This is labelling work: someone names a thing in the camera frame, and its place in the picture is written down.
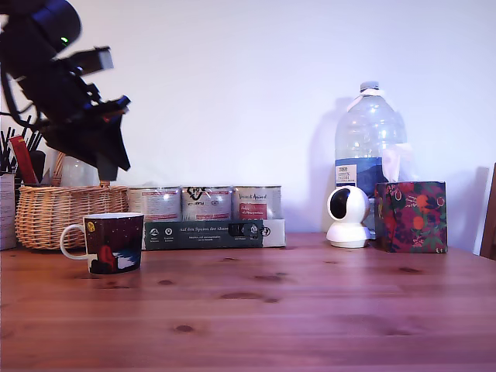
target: floral tissue box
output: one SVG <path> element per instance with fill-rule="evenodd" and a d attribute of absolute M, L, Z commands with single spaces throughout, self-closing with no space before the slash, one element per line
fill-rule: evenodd
<path fill-rule="evenodd" d="M 388 252 L 446 253 L 446 184 L 398 182 L 375 188 L 378 246 Z"/>

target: green box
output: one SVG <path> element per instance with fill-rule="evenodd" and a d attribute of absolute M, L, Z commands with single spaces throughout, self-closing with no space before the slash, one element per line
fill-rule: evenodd
<path fill-rule="evenodd" d="M 144 250 L 285 246 L 283 219 L 147 222 Z"/>

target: mug handle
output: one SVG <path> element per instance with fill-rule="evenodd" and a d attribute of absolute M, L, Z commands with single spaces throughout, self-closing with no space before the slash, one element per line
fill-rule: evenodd
<path fill-rule="evenodd" d="M 81 254 L 80 256 L 75 256 L 74 254 L 70 254 L 69 252 L 66 251 L 65 246 L 64 246 L 64 238 L 69 232 L 69 230 L 72 229 L 80 229 L 83 234 L 84 234 L 84 226 L 83 225 L 70 225 L 64 229 L 62 232 L 62 235 L 60 235 L 60 250 L 64 254 L 65 257 L 70 258 L 71 260 L 86 260 L 88 258 L 87 254 Z"/>

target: tin can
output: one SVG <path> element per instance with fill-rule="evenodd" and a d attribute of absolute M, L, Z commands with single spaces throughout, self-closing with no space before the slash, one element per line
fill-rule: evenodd
<path fill-rule="evenodd" d="M 236 186 L 232 213 L 235 219 L 282 219 L 281 186 Z"/>
<path fill-rule="evenodd" d="M 208 221 L 231 219 L 229 187 L 183 188 L 183 221 Z"/>
<path fill-rule="evenodd" d="M 130 212 L 145 215 L 145 222 L 181 221 L 181 188 L 129 188 Z"/>

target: wooden chair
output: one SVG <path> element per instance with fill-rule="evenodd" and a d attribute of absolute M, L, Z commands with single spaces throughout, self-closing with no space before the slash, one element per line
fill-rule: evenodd
<path fill-rule="evenodd" d="M 482 245 L 480 254 L 482 257 L 496 260 L 496 164 L 494 165 L 493 181 L 491 183 L 491 193 L 487 203 L 486 222 L 482 235 Z"/>

